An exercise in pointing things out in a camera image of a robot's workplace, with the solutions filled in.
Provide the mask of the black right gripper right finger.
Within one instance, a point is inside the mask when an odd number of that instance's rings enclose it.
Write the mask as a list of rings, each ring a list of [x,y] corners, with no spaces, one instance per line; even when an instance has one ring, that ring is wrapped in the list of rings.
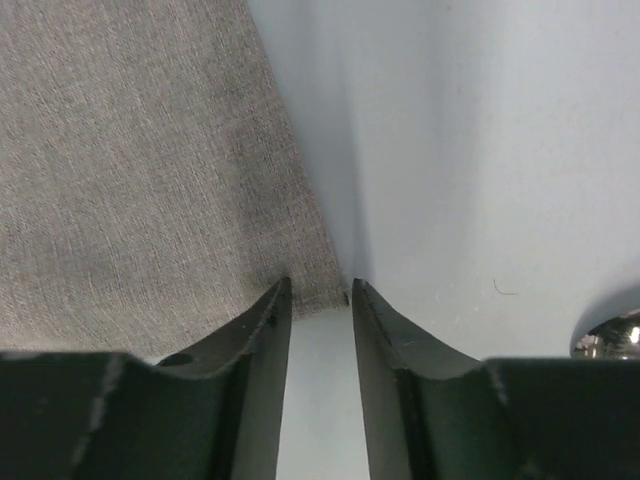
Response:
[[[374,479],[635,479],[634,360],[475,360],[352,287]]]

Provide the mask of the grey cloth napkin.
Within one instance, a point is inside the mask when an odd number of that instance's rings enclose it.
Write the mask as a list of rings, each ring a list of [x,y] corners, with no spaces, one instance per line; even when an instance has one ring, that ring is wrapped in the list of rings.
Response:
[[[1,346],[181,350],[345,303],[243,1],[1,5]]]

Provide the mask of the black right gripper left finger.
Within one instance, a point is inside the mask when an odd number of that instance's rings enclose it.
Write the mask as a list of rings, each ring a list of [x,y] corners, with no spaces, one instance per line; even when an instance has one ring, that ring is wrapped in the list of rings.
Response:
[[[125,352],[3,352],[2,477],[274,478],[291,323],[282,279],[154,365]]]

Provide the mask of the wooden handled metal spoon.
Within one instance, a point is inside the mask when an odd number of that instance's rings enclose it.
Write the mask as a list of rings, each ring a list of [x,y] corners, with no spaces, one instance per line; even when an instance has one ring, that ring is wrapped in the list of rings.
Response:
[[[574,359],[638,360],[639,310],[614,317],[588,331],[571,351]]]

